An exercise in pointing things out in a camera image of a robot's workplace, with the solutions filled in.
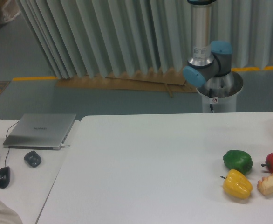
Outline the beige sleeved forearm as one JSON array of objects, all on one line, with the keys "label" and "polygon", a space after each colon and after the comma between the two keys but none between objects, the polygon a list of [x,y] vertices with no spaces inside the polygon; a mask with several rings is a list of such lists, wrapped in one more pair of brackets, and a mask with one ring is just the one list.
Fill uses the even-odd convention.
[{"label": "beige sleeved forearm", "polygon": [[0,224],[22,224],[20,216],[0,200]]}]

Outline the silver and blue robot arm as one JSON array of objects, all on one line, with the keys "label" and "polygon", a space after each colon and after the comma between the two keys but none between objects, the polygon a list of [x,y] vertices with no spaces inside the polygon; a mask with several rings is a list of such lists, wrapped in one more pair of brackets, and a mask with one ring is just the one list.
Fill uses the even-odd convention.
[{"label": "silver and blue robot arm", "polygon": [[186,81],[201,87],[214,77],[231,72],[232,46],[225,41],[212,41],[214,0],[189,0],[191,5],[191,55],[183,68]]}]

